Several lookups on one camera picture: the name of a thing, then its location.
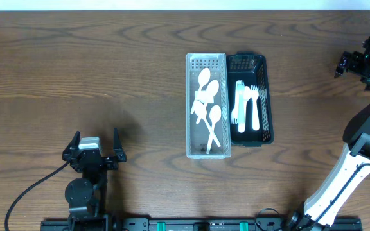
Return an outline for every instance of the wood grain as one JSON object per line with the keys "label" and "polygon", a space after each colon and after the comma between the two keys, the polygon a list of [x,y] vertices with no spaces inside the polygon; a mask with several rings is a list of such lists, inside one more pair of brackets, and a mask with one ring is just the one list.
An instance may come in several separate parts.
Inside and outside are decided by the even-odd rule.
{"label": "wood grain", "polygon": [[[0,12],[0,230],[13,200],[62,164],[75,131],[113,128],[128,162],[109,173],[110,211],[166,217],[287,214],[320,186],[348,121],[370,92],[348,74],[343,51],[361,51],[370,12]],[[255,51],[267,58],[275,141],[233,147],[225,160],[186,157],[185,56]],[[12,230],[65,218],[67,167],[28,193]],[[340,210],[370,230],[370,176]]]}

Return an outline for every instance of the spoon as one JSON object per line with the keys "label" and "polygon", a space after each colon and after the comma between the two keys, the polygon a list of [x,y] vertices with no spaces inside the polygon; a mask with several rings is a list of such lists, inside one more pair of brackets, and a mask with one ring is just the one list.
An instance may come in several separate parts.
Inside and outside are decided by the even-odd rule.
{"label": "spoon", "polygon": [[[198,83],[199,83],[199,89],[198,89],[198,94],[202,90],[203,86],[205,86],[208,82],[209,79],[211,78],[211,71],[209,68],[204,68],[198,76]],[[195,101],[197,100],[197,94],[195,95],[195,99],[193,100],[192,108],[191,108],[191,114],[195,111]]]}
{"label": "spoon", "polygon": [[252,98],[252,129],[258,131],[260,129],[260,119],[258,116],[258,106],[256,101],[260,96],[257,85],[251,86],[251,98]]}
{"label": "spoon", "polygon": [[[218,80],[212,80],[211,83],[209,83],[208,86],[206,87],[206,97],[207,97],[206,99],[213,98],[216,95],[216,93],[218,93],[218,90],[219,90]],[[209,100],[206,100],[206,102],[204,103],[204,108],[206,108],[208,101]],[[199,124],[199,122],[200,122],[200,117],[198,116],[197,124]]]}
{"label": "spoon", "polygon": [[251,89],[245,86],[245,91],[243,92],[243,118],[241,123],[238,123],[238,132],[242,133],[245,131],[246,116],[247,116],[247,103],[251,99]]}
{"label": "spoon", "polygon": [[206,102],[213,103],[213,98],[212,97],[209,98],[207,96],[206,90],[200,91],[199,94],[198,94],[198,91],[196,90],[195,95],[197,96],[195,99],[201,101],[201,103],[206,103]]}
{"label": "spoon", "polygon": [[[212,131],[215,131],[215,124],[221,119],[221,108],[219,105],[214,105],[209,112],[209,118],[212,123]],[[209,135],[208,146],[206,148],[206,154],[209,154],[212,146],[212,134]]]}
{"label": "spoon", "polygon": [[199,101],[195,102],[195,112],[197,113],[198,117],[201,117],[201,119],[203,119],[205,121],[206,127],[208,128],[210,134],[213,136],[213,140],[215,141],[216,145],[218,147],[221,147],[221,144],[219,143],[218,137],[216,137],[216,135],[212,131],[212,128],[209,125],[208,121],[206,121],[206,108]]}

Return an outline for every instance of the white plastic fork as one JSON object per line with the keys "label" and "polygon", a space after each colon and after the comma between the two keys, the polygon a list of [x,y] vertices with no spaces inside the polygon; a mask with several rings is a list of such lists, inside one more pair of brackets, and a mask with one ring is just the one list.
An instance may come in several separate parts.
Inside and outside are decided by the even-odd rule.
{"label": "white plastic fork", "polygon": [[258,86],[252,85],[251,86],[251,98],[252,98],[252,129],[258,131],[260,129],[260,119],[258,116],[258,106],[256,101],[259,97],[259,89]]}
{"label": "white plastic fork", "polygon": [[235,83],[235,106],[231,112],[231,124],[238,123],[238,109],[239,109],[239,89],[238,87],[240,85],[243,85],[243,81],[241,80],[236,81]]}

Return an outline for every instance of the clear plastic tray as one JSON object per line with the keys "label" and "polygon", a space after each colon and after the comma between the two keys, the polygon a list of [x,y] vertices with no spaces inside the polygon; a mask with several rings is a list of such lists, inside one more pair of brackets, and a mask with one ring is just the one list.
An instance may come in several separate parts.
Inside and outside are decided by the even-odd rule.
{"label": "clear plastic tray", "polygon": [[[197,113],[191,113],[195,96],[200,88],[198,77],[202,70],[210,70],[209,81],[201,88],[204,92],[214,80],[219,83],[218,92],[206,104],[206,122],[201,119],[197,124]],[[189,158],[226,158],[231,156],[231,133],[229,124],[228,86],[225,53],[188,53],[186,55],[186,155]],[[220,119],[215,123],[214,133],[220,147],[212,141],[207,154],[209,126],[212,125],[210,112],[214,105],[220,107]]]}

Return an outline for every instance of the black plastic tray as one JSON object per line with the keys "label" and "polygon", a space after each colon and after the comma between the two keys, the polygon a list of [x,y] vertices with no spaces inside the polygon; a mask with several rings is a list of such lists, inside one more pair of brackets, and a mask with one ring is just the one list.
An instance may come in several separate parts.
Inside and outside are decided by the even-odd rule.
{"label": "black plastic tray", "polygon": [[[229,93],[229,114],[235,105],[235,85],[238,80],[243,80],[245,86],[257,85],[259,98],[257,101],[260,129],[254,131],[252,120],[247,119],[245,131],[238,132],[238,125],[231,124],[232,144],[246,147],[259,147],[274,141],[272,127],[272,113],[270,110],[270,96],[268,85],[267,64],[265,57],[253,52],[238,52],[236,55],[227,56],[227,79]],[[247,118],[252,117],[252,100],[247,104]]]}

